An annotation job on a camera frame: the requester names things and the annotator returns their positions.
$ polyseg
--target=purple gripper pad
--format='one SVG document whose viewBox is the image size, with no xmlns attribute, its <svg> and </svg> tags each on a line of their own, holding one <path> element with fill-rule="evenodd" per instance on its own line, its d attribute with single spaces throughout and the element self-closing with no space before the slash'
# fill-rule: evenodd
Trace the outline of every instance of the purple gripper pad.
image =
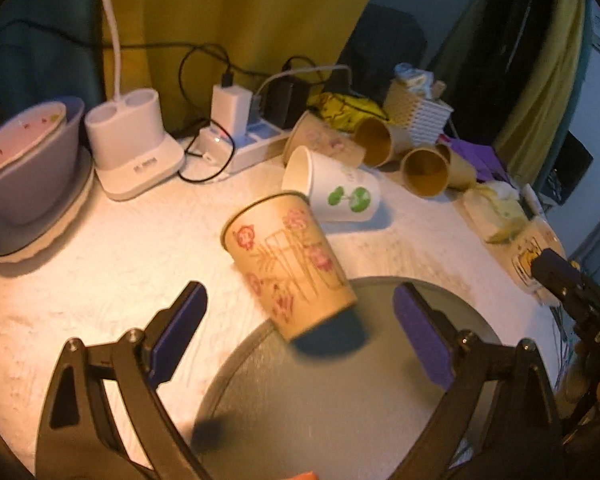
<svg viewBox="0 0 600 480">
<path fill-rule="evenodd" d="M 394 313 L 431 382 L 448 390 L 454 382 L 449 338 L 456 334 L 455 327 L 429 306 L 412 283 L 395 288 Z"/>
</svg>

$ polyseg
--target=white table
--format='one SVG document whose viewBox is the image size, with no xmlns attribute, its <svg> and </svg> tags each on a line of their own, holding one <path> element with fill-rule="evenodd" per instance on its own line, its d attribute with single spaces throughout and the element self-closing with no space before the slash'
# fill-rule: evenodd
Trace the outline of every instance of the white table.
<svg viewBox="0 0 600 480">
<path fill-rule="evenodd" d="M 65 340 L 109 342 L 144 327 L 189 280 L 209 294 L 208 313 L 173 380 L 158 390 L 188 437 L 219 366 L 264 319 L 231 257 L 220 247 L 225 220 L 275 192 L 278 158 L 223 182 L 192 186 L 172 179 L 129 202 L 111 202 L 96 184 L 78 220 L 31 260 L 0 264 L 0 433 L 33 470 L 48 380 Z M 404 276 L 441 285 L 484 316 L 505 344 L 538 343 L 550 379 L 557 375 L 553 319 L 519 290 L 447 197 L 422 200 L 381 175 L 385 218 L 373 229 L 324 224 L 350 278 Z M 117 388 L 114 416 L 133 458 L 145 462 Z"/>
</svg>

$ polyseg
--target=basket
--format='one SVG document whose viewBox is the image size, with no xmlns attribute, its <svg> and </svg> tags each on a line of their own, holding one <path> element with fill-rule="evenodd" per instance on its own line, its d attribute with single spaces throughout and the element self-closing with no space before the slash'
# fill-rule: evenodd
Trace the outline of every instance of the basket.
<svg viewBox="0 0 600 480">
<path fill-rule="evenodd" d="M 417 96 L 396 79 L 387 92 L 384 110 L 392 122 L 408 129 L 415 146 L 434 144 L 454 111 L 443 101 Z"/>
</svg>

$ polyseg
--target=stacked bowls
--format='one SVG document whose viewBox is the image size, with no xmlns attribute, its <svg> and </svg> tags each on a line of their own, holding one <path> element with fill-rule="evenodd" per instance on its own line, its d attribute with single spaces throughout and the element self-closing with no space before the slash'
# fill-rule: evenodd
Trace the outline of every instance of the stacked bowls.
<svg viewBox="0 0 600 480">
<path fill-rule="evenodd" d="M 69 186 L 84 102 L 61 97 L 0 127 L 0 219 L 17 226 L 49 211 Z"/>
</svg>

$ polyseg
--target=green leaf logo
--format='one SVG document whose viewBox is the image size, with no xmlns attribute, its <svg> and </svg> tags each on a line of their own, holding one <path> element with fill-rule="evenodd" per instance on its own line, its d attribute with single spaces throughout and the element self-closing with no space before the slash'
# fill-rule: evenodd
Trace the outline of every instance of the green leaf logo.
<svg viewBox="0 0 600 480">
<path fill-rule="evenodd" d="M 342 186 L 338 186 L 327 198 L 327 202 L 329 205 L 338 205 L 344 196 L 344 188 Z"/>
<path fill-rule="evenodd" d="M 349 208 L 354 213 L 362 213 L 371 205 L 371 193 L 365 187 L 357 187 L 349 197 Z"/>
</svg>

